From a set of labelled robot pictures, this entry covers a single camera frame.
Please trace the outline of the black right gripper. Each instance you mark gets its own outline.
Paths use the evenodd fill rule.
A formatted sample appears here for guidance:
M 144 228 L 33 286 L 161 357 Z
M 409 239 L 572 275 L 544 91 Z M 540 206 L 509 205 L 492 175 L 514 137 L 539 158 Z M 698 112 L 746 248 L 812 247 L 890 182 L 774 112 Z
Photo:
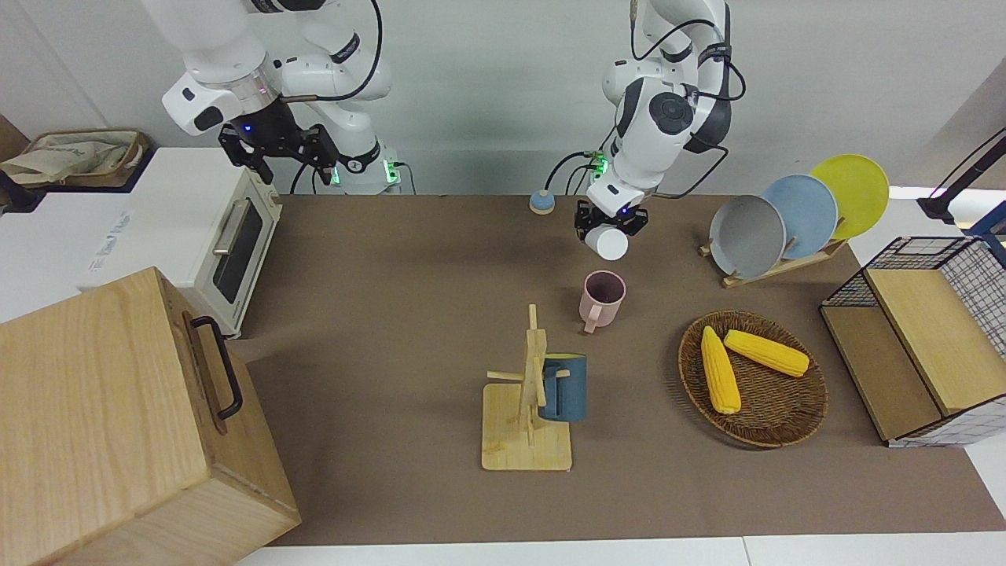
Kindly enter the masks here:
M 281 100 L 231 119 L 222 126 L 218 142 L 232 164 L 248 166 L 266 184 L 274 180 L 267 157 L 295 159 L 314 166 L 320 175 L 337 173 L 340 154 L 325 126 L 300 127 L 290 107 Z

